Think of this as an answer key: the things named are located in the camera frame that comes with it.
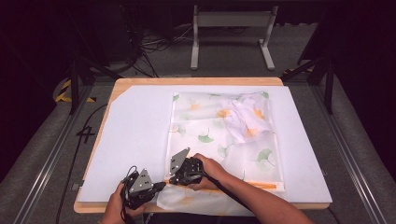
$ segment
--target floor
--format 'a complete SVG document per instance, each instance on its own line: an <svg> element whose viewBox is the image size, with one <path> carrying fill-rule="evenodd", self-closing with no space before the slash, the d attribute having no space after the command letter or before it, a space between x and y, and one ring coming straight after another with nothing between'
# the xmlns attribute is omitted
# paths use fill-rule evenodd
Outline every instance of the floor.
<svg viewBox="0 0 396 224"><path fill-rule="evenodd" d="M296 62L316 25L277 26L269 43L276 69L268 71L258 47L261 31L208 29L201 32L200 61L190 70L191 33L164 50L148 54L155 73L166 77L281 77ZM153 75L139 60L140 69ZM114 63L111 69L122 64ZM131 68L124 77L145 77ZM310 87L300 75L285 83L303 121L305 130L332 195L332 211L304 210L316 223L396 223L396 184L376 155L367 134L335 79L332 110L323 107L323 82ZM101 214L77 214L73 204L81 184L96 136L87 142L78 133L84 124L97 133L114 81L99 77L92 87L81 87L81 95L94 97L69 116L70 103L59 102L22 152L0 185L0 223L96 223ZM146 223L204 223L207 217L145 215ZM207 219L206 223L218 218ZM248 223L224 218L220 223Z"/></svg>

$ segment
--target dark background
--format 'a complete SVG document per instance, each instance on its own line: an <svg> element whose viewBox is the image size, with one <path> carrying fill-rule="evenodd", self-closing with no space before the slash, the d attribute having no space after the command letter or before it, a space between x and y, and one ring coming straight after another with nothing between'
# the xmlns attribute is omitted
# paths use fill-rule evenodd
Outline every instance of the dark background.
<svg viewBox="0 0 396 224"><path fill-rule="evenodd" d="M276 25L318 22L324 8L280 7ZM396 179L394 10L367 2L336 7L333 22L307 46L313 53L306 54L305 59L320 56L331 43L335 74ZM144 13L134 20L171 37L173 27L191 22L192 7L143 7L140 12ZM68 76L76 49L101 65L137 57L135 43L128 43L131 36L125 32L124 23L120 8L111 5L65 10L44 2L7 0L0 7L1 179L56 106L53 91Z"/></svg>

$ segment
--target gray carpet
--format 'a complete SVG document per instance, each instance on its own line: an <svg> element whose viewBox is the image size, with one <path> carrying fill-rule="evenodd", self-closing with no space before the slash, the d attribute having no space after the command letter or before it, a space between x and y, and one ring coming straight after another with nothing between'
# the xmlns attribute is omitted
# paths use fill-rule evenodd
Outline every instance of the gray carpet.
<svg viewBox="0 0 396 224"><path fill-rule="evenodd" d="M297 59L314 29L315 25L296 27L287 25L274 28L269 49L276 66L275 71L268 71L265 67L261 50L257 44L260 34L257 29L247 29L239 35L225 30L201 32L200 61L197 71L190 70L191 41L188 39L175 43L164 51L150 53L148 56L160 77L280 77L284 70L296 67ZM138 63L150 73L144 63ZM130 69L122 75L125 77L143 76L134 69ZM321 110L321 102L318 102L314 96L313 88L304 82L287 82L285 84L290 86L318 163L327 173L325 180L333 199L331 209L339 217L341 223L373 223L339 153L340 146L327 122L325 113ZM71 134L67 138L63 153L28 223L55 222L69 167L78 145L76 134L81 130L88 116L107 102L112 85L111 82L97 81L95 83L91 97L97 97L97 101L84 104L76 124L71 129ZM373 145L337 79L334 83L332 108L334 112L332 117L345 137L386 221L396 223L396 215L393 212L393 208L396 207L396 184L376 155ZM35 177L64 126L69 109L69 103L58 103L56 109L37 131L8 176L1 183L0 223L12 223L17 216L30 188L35 183ZM89 125L92 126L93 133L98 132L104 111L104 108L99 110L90 120ZM70 189L73 183L80 183L94 141L95 136L90 137L88 142L81 144L79 148L68 191L65 194L60 223L96 223L101 217L100 214L81 215L75 213L73 204L77 192ZM304 210L304 212L316 223L336 223L327 209Z"/></svg>

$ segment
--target person's hand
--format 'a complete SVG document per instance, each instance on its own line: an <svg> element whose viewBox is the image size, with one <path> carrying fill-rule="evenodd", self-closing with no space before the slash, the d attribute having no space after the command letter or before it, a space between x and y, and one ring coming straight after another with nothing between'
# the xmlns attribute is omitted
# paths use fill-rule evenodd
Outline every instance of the person's hand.
<svg viewBox="0 0 396 224"><path fill-rule="evenodd" d="M124 184L121 182L117 186L117 189L114 193L111 194L110 199L108 200L106 211L103 214L102 220L100 223L102 224L124 224L124 221L121 218L121 210L122 210L122 198L120 193L122 191ZM146 205L143 204L142 206L132 210L130 208L125 208L126 213L131 216L135 217L141 215L146 210Z"/></svg>
<svg viewBox="0 0 396 224"><path fill-rule="evenodd" d="M222 178L223 176L227 175L228 173L222 168L222 166L213 159L207 158L199 153L194 155L194 158L199 159L202 161L204 165L204 171L208 175L212 176L215 179ZM218 189L215 184L213 184L210 180L206 177L203 177L199 184L190 184L189 188L193 190L199 189Z"/></svg>

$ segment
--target person's arm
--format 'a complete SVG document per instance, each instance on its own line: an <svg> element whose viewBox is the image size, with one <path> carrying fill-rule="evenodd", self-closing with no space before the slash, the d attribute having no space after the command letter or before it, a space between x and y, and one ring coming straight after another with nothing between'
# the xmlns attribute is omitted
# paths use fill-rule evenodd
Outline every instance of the person's arm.
<svg viewBox="0 0 396 224"><path fill-rule="evenodd" d="M106 211L103 214L102 220L99 223L101 224L124 224L125 222L121 218L121 209L122 209L122 199L120 193L122 191L124 184L121 182L117 186L117 189L114 193L111 194L110 199L108 200ZM135 217L141 215L145 212L146 205L136 208L136 210L132 210L130 208L126 208L126 213L130 217Z"/></svg>
<svg viewBox="0 0 396 224"><path fill-rule="evenodd" d="M201 160L204 164L204 171L217 179L224 188L238 197L256 216L260 223L313 223L302 211L291 203L230 175L218 162L206 158L201 154L196 154L194 157ZM200 184L191 185L191 188L194 190L213 189L214 187L206 178L203 178Z"/></svg>

